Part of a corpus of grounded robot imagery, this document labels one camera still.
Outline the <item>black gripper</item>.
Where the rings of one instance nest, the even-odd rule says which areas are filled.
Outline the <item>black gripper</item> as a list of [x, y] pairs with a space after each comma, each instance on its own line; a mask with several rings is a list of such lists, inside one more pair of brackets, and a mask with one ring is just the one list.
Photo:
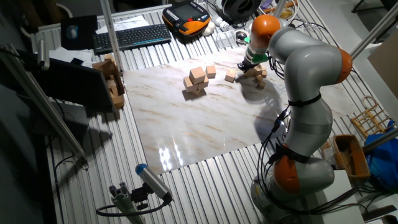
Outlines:
[[244, 59], [241, 63], [237, 64], [237, 67], [240, 69], [240, 71], [242, 71], [243, 73], [245, 73], [246, 71], [254, 68], [255, 66], [257, 66], [257, 64], [253, 64], [251, 63], [250, 60], [248, 59]]

